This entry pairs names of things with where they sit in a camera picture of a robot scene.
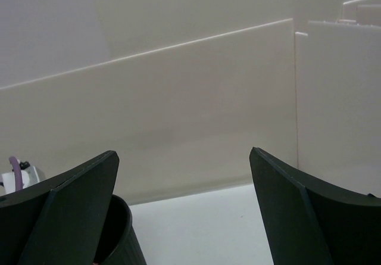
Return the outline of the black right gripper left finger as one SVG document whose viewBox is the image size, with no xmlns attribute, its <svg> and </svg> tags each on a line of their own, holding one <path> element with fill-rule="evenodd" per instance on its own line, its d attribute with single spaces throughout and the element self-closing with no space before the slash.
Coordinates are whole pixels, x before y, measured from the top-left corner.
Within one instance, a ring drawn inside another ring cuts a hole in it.
<svg viewBox="0 0 381 265">
<path fill-rule="evenodd" d="M 106 151 L 1 196 L 1 264 L 92 264 L 118 165 Z"/>
</svg>

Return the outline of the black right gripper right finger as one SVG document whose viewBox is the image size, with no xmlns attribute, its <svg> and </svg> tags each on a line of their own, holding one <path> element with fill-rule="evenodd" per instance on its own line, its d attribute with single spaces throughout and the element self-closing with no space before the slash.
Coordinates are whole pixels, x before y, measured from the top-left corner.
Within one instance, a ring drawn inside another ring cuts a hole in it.
<svg viewBox="0 0 381 265">
<path fill-rule="evenodd" d="M 274 264 L 380 264 L 380 198 L 340 188 L 261 148 L 249 155 Z"/>
</svg>

